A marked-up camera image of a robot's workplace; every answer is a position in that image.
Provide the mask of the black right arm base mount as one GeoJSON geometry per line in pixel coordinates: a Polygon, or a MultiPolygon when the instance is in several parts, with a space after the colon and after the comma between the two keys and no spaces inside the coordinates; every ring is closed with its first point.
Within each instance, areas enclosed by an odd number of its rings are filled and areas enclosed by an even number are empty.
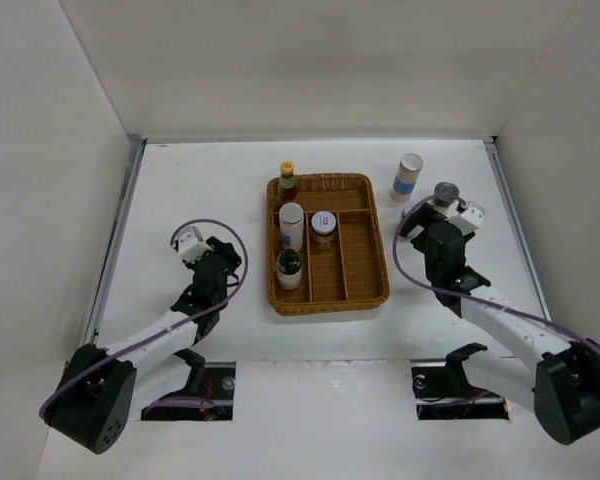
{"type": "Polygon", "coordinates": [[[411,366],[416,415],[421,421],[508,420],[506,400],[471,385],[464,362],[487,351],[485,345],[470,343],[449,353],[443,362],[411,366]]]}

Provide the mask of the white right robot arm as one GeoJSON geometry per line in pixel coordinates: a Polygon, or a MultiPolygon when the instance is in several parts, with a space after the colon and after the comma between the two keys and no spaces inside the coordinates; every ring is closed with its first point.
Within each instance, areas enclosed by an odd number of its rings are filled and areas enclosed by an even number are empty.
{"type": "Polygon", "coordinates": [[[505,304],[483,275],[466,263],[467,243],[484,219],[483,209],[459,197],[449,216],[425,197],[404,212],[395,239],[409,237],[424,256],[426,279],[419,287],[489,334],[530,372],[526,392],[543,430],[570,445],[600,429],[600,345],[543,317],[505,304]]]}

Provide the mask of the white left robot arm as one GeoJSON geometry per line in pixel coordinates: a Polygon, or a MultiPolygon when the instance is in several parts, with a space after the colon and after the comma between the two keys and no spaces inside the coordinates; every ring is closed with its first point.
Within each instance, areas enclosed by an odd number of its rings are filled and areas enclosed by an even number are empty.
{"type": "Polygon", "coordinates": [[[192,347],[207,337],[243,281],[236,276],[245,256],[230,242],[213,236],[200,241],[180,238],[173,244],[193,272],[189,286],[154,324],[109,346],[86,344],[65,367],[55,392],[39,416],[50,428],[94,454],[119,439],[132,411],[138,381],[171,357],[190,362],[177,366],[170,386],[186,399],[204,387],[204,361],[192,347]]]}

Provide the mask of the black cap pepper grinder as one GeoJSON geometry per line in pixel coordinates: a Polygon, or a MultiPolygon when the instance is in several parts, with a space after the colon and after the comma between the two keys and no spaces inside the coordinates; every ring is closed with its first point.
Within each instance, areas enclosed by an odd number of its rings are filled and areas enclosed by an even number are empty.
{"type": "Polygon", "coordinates": [[[283,250],[276,259],[276,277],[283,290],[294,290],[301,282],[302,259],[293,249],[283,250]]]}

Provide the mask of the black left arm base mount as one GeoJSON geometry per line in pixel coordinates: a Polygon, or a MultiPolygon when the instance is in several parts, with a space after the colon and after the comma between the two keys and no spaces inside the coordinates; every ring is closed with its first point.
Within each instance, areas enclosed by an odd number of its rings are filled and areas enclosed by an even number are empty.
{"type": "Polygon", "coordinates": [[[179,388],[159,397],[140,413],[141,421],[231,421],[234,412],[236,363],[207,362],[185,349],[174,355],[176,365],[187,366],[187,377],[179,388]]]}

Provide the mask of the red sauce bottle yellow cap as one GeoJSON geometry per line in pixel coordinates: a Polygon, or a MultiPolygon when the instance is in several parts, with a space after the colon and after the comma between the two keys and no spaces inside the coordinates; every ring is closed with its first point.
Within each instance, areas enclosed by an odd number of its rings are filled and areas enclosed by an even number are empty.
{"type": "Polygon", "coordinates": [[[281,204],[294,202],[297,197],[298,189],[294,169],[294,164],[290,161],[280,164],[278,198],[281,204]]]}

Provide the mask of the silver lid white spice bottle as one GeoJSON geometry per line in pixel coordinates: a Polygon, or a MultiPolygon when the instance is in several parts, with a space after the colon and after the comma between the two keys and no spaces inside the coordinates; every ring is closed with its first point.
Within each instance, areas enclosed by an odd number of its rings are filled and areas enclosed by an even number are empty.
{"type": "Polygon", "coordinates": [[[304,241],[304,219],[304,210],[297,203],[289,202],[280,208],[280,236],[284,249],[301,251],[304,241]]]}

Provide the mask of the small jar red label lid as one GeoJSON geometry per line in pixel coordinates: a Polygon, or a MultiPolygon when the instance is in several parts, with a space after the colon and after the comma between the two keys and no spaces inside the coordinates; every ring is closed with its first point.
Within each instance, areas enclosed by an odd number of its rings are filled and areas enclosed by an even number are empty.
{"type": "Polygon", "coordinates": [[[328,248],[334,238],[336,217],[328,211],[318,211],[311,218],[312,239],[321,249],[328,248]]]}

